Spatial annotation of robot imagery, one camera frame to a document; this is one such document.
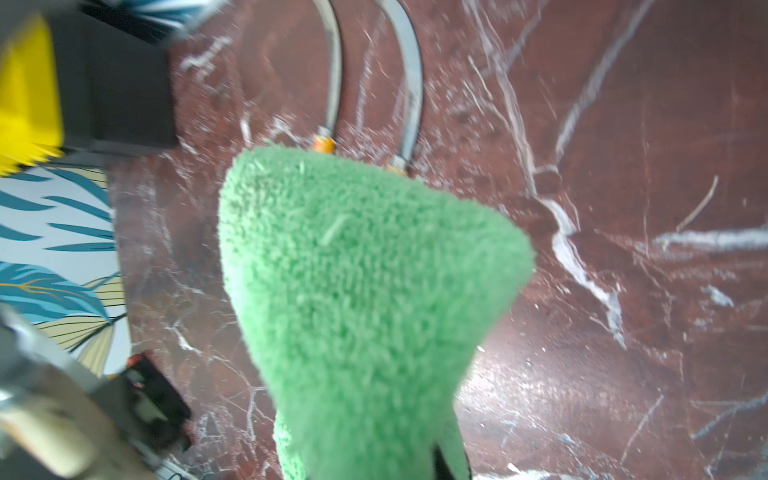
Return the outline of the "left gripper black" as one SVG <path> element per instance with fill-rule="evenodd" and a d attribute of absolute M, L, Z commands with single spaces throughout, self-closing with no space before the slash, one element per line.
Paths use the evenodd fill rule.
<path fill-rule="evenodd" d="M 192 411 L 147 353 L 129 357 L 126 367 L 101 382 L 90 397 L 151 471 L 181 472 L 168 458 L 192 446 Z"/>

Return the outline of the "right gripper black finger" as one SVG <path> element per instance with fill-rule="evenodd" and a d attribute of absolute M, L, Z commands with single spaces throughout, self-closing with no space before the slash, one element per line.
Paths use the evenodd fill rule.
<path fill-rule="evenodd" d="M 434 478 L 471 480 L 472 470 L 454 413 L 449 413 L 437 432 L 433 448 Z"/>

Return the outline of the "green rag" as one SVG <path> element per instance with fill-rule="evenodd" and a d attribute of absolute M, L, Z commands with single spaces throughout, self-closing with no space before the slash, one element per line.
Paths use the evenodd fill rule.
<path fill-rule="evenodd" d="M 484 205 L 280 145 L 234 159 L 218 217 L 284 477 L 435 479 L 472 358 L 534 271 L 528 236 Z"/>

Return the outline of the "sickle labelled handle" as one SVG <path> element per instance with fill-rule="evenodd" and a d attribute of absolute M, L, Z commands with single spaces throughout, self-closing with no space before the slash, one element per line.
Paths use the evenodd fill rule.
<path fill-rule="evenodd" d="M 316 11 L 323 26 L 328 62 L 328 94 L 324 122 L 314 137 L 313 149 L 330 154 L 336 147 L 335 131 L 342 94 L 343 54 L 341 33 L 332 3 L 329 0 L 314 0 Z"/>

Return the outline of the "yellow black toolbox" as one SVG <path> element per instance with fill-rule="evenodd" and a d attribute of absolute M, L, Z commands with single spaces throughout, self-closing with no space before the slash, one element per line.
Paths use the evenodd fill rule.
<path fill-rule="evenodd" d="M 2 176 L 102 167 L 176 144 L 162 49 L 80 11 L 35 14 L 2 42 Z"/>

